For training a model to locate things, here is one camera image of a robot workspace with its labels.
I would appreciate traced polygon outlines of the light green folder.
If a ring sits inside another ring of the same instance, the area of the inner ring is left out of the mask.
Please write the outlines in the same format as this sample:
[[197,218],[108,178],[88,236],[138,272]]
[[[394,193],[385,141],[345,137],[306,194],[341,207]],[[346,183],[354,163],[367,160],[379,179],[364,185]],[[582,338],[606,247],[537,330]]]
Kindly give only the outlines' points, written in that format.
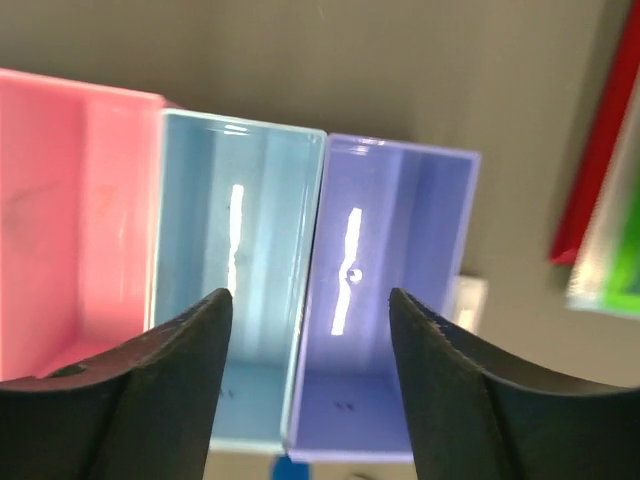
[[566,290],[572,310],[639,318],[639,107],[626,115]]

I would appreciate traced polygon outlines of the blue grey eraser stick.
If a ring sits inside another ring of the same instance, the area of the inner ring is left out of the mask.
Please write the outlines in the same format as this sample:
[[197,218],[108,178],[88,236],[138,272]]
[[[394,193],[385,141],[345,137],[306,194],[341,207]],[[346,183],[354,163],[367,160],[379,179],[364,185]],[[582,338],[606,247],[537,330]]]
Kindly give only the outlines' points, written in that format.
[[451,321],[471,333],[478,334],[488,291],[489,283],[487,280],[458,275],[454,289]]

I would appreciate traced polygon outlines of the light blue tray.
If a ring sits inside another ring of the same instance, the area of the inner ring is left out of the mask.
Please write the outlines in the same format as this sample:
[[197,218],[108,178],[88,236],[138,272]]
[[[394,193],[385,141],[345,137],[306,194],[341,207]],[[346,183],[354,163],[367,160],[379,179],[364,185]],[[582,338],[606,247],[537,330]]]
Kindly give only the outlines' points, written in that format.
[[327,135],[178,108],[164,119],[150,322],[233,298],[214,450],[284,449]]

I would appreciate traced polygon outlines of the blue cap bottle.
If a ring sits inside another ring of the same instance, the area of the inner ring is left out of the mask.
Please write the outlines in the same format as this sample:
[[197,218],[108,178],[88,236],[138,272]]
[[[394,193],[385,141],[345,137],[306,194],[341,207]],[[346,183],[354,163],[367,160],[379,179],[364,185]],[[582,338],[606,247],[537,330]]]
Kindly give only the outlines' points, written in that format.
[[299,456],[276,455],[271,463],[270,480],[311,480],[311,465]]

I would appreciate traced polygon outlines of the red folder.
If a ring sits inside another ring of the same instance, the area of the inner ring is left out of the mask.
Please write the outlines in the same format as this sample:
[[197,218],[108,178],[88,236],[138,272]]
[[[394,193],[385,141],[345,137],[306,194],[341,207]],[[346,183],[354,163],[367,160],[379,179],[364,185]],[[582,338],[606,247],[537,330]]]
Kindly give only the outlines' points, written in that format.
[[631,3],[564,214],[549,253],[553,264],[576,261],[639,80],[639,3]]

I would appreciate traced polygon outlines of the purple plastic tray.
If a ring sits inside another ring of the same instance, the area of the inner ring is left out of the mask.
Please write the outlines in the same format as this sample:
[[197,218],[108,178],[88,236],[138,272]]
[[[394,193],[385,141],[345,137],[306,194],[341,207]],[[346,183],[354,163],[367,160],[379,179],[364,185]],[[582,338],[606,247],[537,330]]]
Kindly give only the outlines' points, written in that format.
[[307,462],[413,458],[389,328],[402,288],[449,310],[481,156],[332,134],[287,450]]

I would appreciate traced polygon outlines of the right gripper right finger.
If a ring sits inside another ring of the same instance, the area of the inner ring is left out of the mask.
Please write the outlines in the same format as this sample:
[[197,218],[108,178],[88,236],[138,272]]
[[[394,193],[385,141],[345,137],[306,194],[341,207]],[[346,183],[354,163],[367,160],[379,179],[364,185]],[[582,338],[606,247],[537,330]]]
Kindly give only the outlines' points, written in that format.
[[389,324],[418,478],[638,478],[638,388],[524,360],[403,289]]

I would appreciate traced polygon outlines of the pink plastic tray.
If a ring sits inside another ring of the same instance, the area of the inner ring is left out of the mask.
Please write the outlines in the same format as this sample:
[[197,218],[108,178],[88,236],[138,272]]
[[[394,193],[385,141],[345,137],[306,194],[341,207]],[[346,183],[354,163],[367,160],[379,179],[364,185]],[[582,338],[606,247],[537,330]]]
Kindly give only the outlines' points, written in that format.
[[1,73],[1,376],[44,376],[148,326],[157,94]]

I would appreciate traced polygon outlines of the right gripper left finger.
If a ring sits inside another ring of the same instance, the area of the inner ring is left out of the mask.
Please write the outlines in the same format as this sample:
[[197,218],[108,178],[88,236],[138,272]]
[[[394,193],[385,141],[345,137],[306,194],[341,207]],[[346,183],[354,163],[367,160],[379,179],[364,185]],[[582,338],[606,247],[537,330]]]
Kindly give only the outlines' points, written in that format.
[[2,382],[2,478],[202,478],[232,316],[217,289],[106,352]]

